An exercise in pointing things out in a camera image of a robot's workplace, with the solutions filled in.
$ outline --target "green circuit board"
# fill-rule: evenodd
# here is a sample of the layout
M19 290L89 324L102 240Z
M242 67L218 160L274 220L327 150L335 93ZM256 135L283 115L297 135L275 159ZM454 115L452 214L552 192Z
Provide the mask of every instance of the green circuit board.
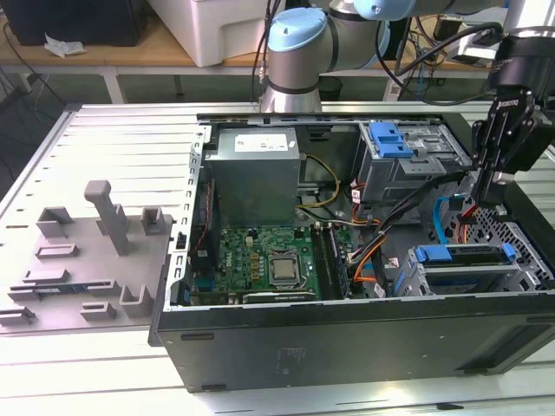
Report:
M350 231L339 227L336 236L340 247L349 252ZM270 258L284 253L297 255L302 287L296 289L313 292L320 299L309 227L223 229L214 290L277 290L270 282Z

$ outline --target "motherboard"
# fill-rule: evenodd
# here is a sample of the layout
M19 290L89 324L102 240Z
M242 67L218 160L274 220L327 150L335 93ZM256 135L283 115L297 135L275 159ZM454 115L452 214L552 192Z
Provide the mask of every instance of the motherboard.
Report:
M352 251L351 231L334 227L336 258ZM303 291L322 299L318 269L322 267L315 237L320 230L307 227L226 228L221 231L219 264L215 276L197 276L198 292L249 294Z

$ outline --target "cpu socket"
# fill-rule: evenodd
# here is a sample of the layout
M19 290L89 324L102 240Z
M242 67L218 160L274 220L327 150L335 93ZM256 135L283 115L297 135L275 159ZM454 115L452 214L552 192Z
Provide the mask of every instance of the cpu socket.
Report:
M270 284L278 288L293 288L301 283L297 253L273 254L270 263Z

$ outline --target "ram slot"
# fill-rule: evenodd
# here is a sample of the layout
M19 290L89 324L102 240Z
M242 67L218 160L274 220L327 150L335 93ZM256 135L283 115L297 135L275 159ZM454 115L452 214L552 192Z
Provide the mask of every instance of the ram slot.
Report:
M341 299L344 299L349 296L349 281L347 280L347 271L345 270L345 265L343 264L343 260L341 259L339 244L337 243L336 232L334 231L333 226L329 227L328 236L330 245L333 249L334 264L336 266L337 276L336 280L339 283L339 290L342 295Z
M328 245L325 243L323 230L310 226L310 240L312 241L312 252L314 265L318 277L318 288L323 301L335 299L333 285L333 264L328 259Z

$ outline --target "floor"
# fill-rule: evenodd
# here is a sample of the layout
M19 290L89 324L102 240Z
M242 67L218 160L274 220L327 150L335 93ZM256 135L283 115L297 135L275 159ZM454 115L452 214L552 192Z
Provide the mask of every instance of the floor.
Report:
M176 95L171 76L124 75L121 82L131 103L241 102L248 101L250 95L248 76L183 77L186 90L184 96ZM349 77L343 78L342 82L341 101L380 101L386 81L383 78ZM110 102L104 81L96 75L51 75L48 77L48 83L66 102ZM476 94L482 84L481 80L447 80L445 85L440 87L433 81L427 91L427 98L462 99L468 94ZM0 104L0 199L13 183L11 176L17 177L53 124L44 114L49 114L55 119L63 110L63 105L48 89L41 86L42 83L36 80L31 94L21 96L17 92L19 98L12 95L11 100ZM410 87L418 89L419 86L414 81ZM35 108L42 114L36 115Z

